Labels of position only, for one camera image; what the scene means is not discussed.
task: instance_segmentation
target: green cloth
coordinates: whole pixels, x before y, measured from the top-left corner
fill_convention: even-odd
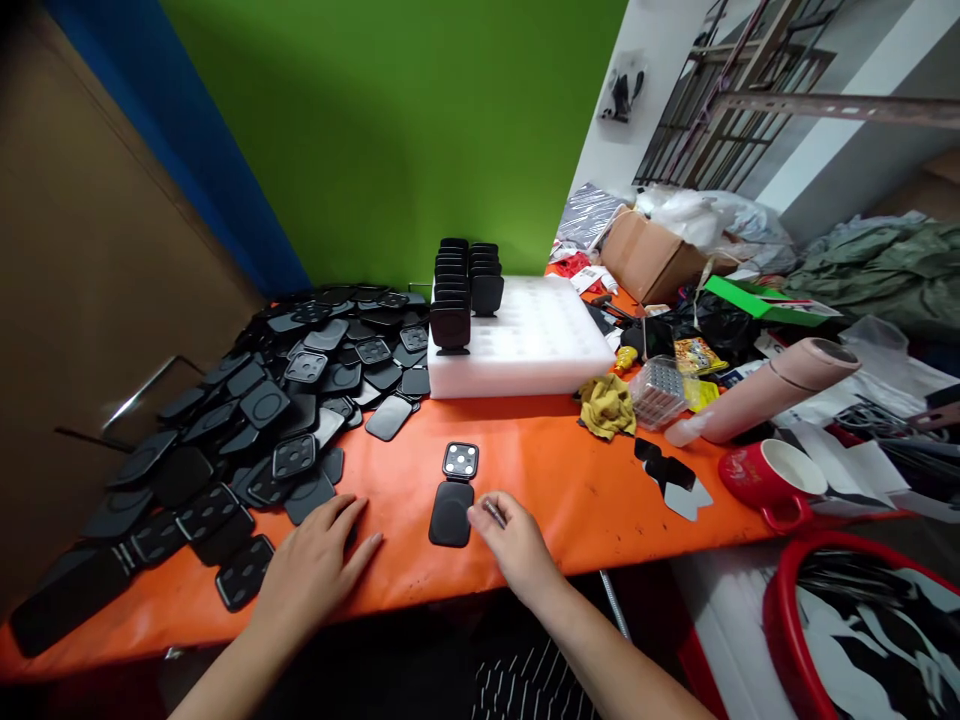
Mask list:
[[[613,440],[617,431],[633,435],[637,418],[627,384],[613,373],[593,378],[580,388],[580,419],[597,437]]]
[[[784,291],[855,317],[876,315],[913,337],[951,342],[960,329],[960,225],[853,232],[811,254]]]

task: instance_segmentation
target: blue wall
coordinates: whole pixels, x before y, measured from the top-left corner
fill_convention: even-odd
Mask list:
[[[47,0],[46,7],[260,292],[269,298],[309,287],[156,0]]]

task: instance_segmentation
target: left hand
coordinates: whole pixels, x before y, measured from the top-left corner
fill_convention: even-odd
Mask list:
[[[290,533],[267,568],[248,632],[285,643],[293,652],[313,637],[383,540],[381,533],[365,538],[344,564],[347,535],[366,506],[366,498],[337,495]]]

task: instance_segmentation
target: yellow cloth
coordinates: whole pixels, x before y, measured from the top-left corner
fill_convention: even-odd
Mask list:
[[[627,384],[613,373],[593,378],[580,388],[580,419],[597,437],[612,440],[617,431],[633,435],[637,418]]]

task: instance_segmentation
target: green wall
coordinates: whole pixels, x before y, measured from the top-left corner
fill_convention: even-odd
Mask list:
[[[540,274],[626,0],[161,0],[314,283]]]

